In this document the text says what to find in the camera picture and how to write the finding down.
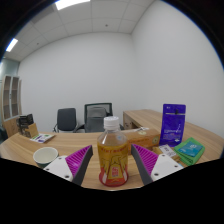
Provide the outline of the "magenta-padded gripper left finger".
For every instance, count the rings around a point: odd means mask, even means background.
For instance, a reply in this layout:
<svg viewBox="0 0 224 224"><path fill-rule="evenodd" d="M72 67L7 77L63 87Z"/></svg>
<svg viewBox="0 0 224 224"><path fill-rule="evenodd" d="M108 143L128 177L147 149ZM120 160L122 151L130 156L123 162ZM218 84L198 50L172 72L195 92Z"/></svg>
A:
<svg viewBox="0 0 224 224"><path fill-rule="evenodd" d="M59 156L44 170L80 186L92 156L93 148L89 145L69 156Z"/></svg>

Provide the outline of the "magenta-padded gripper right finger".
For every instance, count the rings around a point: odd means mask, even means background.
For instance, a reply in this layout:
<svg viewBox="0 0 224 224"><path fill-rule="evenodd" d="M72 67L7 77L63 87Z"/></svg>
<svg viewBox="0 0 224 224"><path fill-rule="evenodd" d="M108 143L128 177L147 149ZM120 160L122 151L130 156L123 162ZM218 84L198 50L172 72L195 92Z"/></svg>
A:
<svg viewBox="0 0 224 224"><path fill-rule="evenodd" d="M182 169L182 166L168 155L156 154L136 144L131 145L131 154L135 159L144 185Z"/></svg>

